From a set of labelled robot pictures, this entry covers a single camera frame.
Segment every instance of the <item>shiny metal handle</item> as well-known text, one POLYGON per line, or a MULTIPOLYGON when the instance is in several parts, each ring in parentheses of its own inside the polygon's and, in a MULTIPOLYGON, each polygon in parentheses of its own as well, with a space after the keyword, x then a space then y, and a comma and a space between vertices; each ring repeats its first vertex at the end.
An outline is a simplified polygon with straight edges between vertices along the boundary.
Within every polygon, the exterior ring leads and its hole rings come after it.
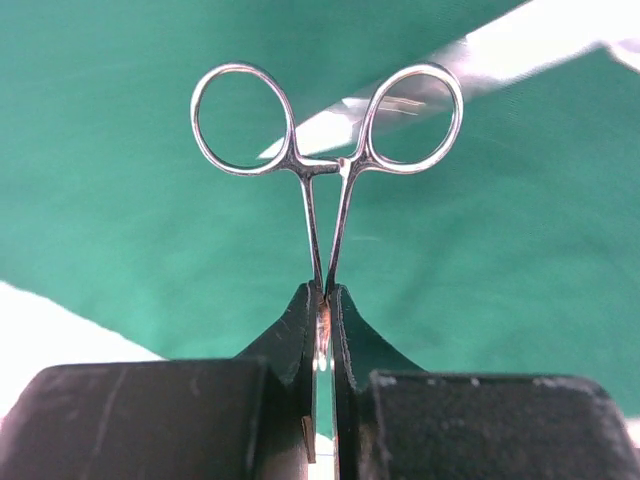
POLYGON ((264 72, 260 68, 247 63, 226 63, 213 68, 212 70, 207 72, 204 77, 202 77, 196 84, 193 95, 191 96, 190 114, 191 128, 193 130, 193 135, 196 138, 196 143, 198 144, 200 151, 207 158, 207 160, 209 160, 209 162, 211 162, 223 172, 240 176, 256 176, 264 175, 274 170, 287 169, 294 170, 296 172, 300 170, 299 168, 296 168, 297 163, 295 166, 292 165, 293 159, 299 158, 295 139, 296 134, 293 109, 291 108, 289 99, 285 95, 282 88, 280 88, 280 85, 278 85, 278 83, 268 73, 264 72), (282 105, 282 108, 284 110, 286 131, 284 135, 284 142, 282 144, 282 147, 280 148, 280 151, 273 159, 255 167, 244 167, 224 161, 222 158, 217 156, 213 152, 213 150, 211 150, 211 148, 207 144, 207 141, 202 135, 202 130, 200 129, 200 103, 202 102, 202 97, 204 96, 207 87, 216 77, 220 77, 226 73, 233 72, 249 73, 251 75, 255 75, 260 80, 265 82, 267 85, 269 85, 269 88, 271 88, 271 90, 273 90, 273 92, 278 96, 280 104, 282 105))
POLYGON ((367 170, 375 169, 401 175, 423 172, 442 160, 449 150, 451 150, 458 133, 460 133, 464 109, 463 103, 464 101, 460 83, 446 68, 433 63, 419 63, 403 68, 383 82, 371 97, 369 107, 367 108, 362 120, 362 126, 360 127, 360 135, 354 156, 359 157, 365 155, 368 157, 367 163, 369 163, 369 166, 368 168, 365 168, 367 170), (426 75, 442 82, 449 91, 451 99, 453 100, 453 112, 451 113, 449 130, 435 150, 417 162, 400 163, 382 155, 375 149, 373 145, 373 121, 382 101, 387 95, 387 92, 402 80, 416 75, 426 75))

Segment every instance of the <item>ring handle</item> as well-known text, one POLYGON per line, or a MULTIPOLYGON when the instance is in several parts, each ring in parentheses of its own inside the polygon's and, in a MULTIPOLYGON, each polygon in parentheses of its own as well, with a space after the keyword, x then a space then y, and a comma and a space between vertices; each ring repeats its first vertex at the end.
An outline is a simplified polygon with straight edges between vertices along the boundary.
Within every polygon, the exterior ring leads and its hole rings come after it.
POLYGON ((420 63, 403 68, 382 83, 371 97, 371 101, 367 107, 362 127, 360 129, 358 151, 362 151, 366 146, 373 162, 382 170, 390 173, 408 175, 423 172, 442 160, 449 150, 451 150, 451 147, 453 147, 458 133, 460 133, 460 126, 462 125, 463 103, 464 101, 460 83, 446 68, 432 63, 420 63), (373 120, 378 112, 380 103, 391 87, 405 78, 412 77, 414 75, 427 75, 429 77, 437 78, 444 83, 451 94, 451 98, 453 99, 453 113, 451 114, 449 130, 435 150, 418 162, 399 163, 376 151, 373 146, 373 120))
POLYGON ((218 167, 220 170, 232 175, 255 176, 264 175, 265 173, 278 170, 279 168, 282 168, 280 164, 285 160, 291 148, 296 148, 295 121, 293 118, 293 109, 291 108, 289 99, 287 98, 282 88, 280 88, 280 85, 278 85, 278 83, 273 79, 273 77, 271 77, 271 75, 261 70, 260 68, 248 63, 225 63, 209 70, 196 84, 196 87, 193 91, 193 94, 191 96, 190 116, 191 129, 193 130, 193 135, 195 136, 196 143, 198 144, 198 147, 200 148, 202 154, 206 157, 207 160, 209 160, 209 162, 218 167), (202 97, 204 96, 207 87, 216 77, 220 77, 224 74, 233 72, 249 73, 258 77, 260 80, 266 83, 269 88, 271 88, 271 90, 273 90, 273 92, 278 96, 280 104, 282 105, 282 108, 284 110, 286 132, 284 135, 282 147, 273 159, 255 167, 234 165, 233 163, 226 162, 225 160, 220 158, 213 152, 213 150, 211 150, 211 148, 207 144, 207 141, 202 135, 202 130, 200 129, 200 103, 202 102, 202 97))

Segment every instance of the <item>scissors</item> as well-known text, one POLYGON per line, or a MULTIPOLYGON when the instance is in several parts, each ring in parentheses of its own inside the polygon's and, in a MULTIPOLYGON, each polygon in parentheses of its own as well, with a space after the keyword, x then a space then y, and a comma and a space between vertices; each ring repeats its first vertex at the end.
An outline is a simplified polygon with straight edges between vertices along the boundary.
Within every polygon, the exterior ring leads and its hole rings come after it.
POLYGON ((325 370, 327 365, 330 332, 330 297, 336 286, 336 271, 338 269, 338 259, 342 246, 347 214, 353 193, 356 179, 363 172, 377 171, 398 175, 409 175, 423 172, 440 160, 451 150, 462 124, 463 116, 463 95, 460 83, 444 67, 433 63, 420 63, 403 68, 386 81, 384 81, 373 94, 366 113, 363 117, 358 135, 358 141, 354 152, 346 157, 336 158, 309 158, 300 154, 296 141, 296 124, 293 109, 284 91, 276 80, 267 72, 248 63, 226 63, 219 65, 207 72, 197 83, 191 98, 191 127, 196 142, 202 154, 213 165, 223 172, 239 176, 266 175, 279 170, 293 172, 300 181, 302 188, 302 199, 304 203, 307 232, 309 236, 309 248, 311 252, 311 266, 313 269, 313 284, 318 290, 321 305, 318 308, 318 318, 316 319, 316 358, 320 370, 325 370), (285 135, 279 152, 273 159, 256 167, 238 166, 229 163, 209 147, 200 129, 200 104, 205 91, 211 82, 220 76, 228 73, 239 72, 248 73, 258 77, 265 82, 277 95, 285 114, 285 135), (415 163, 400 163, 392 160, 376 150, 373 144, 373 122, 376 113, 381 105, 386 93, 400 81, 415 75, 426 75, 442 82, 453 100, 453 111, 449 129, 435 150, 429 155, 415 163), (340 191, 340 203, 338 215, 333 235, 333 245, 329 260, 329 269, 326 282, 323 288, 322 265, 320 261, 320 251, 318 247, 318 234, 316 225, 316 214, 313 201, 313 178, 317 175, 338 174, 342 177, 342 187, 340 191))

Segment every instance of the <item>green surface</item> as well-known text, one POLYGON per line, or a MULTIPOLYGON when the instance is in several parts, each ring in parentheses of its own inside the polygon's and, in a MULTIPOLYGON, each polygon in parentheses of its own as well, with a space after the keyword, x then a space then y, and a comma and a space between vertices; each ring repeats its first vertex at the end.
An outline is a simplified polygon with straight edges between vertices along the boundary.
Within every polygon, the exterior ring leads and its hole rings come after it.
MULTIPOLYGON (((0 277, 168 357, 237 353, 311 276, 304 215, 292 175, 204 160, 197 80, 250 61, 302 120, 517 3, 5 1, 0 277)), ((222 155, 280 135, 266 87, 214 86, 222 155)), ((426 368, 584 374, 640 414, 639 112, 640 77, 602 52, 468 104, 435 168, 361 178, 338 280, 426 368)), ((445 120, 377 143, 417 158, 445 120)), ((338 188, 317 182, 325 261, 338 188)))

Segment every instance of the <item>green cloth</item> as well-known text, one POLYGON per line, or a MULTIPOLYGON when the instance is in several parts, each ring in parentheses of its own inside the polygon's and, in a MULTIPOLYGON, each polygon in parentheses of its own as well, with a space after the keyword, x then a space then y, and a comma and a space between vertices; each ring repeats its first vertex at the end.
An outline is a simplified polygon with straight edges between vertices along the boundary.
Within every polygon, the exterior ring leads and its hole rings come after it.
MULTIPOLYGON (((236 354, 311 277, 304 213, 292 175, 206 162, 195 83, 249 61, 303 120, 518 3, 5 1, 0 278, 167 357, 236 354)), ((257 80, 209 91, 221 155, 280 136, 257 80)), ((587 375, 640 414, 640 78, 596 52, 465 109, 435 168, 359 180, 338 281, 427 369, 587 375)), ((446 120, 377 144, 417 158, 446 120)), ((326 262, 339 178, 316 185, 326 262)))

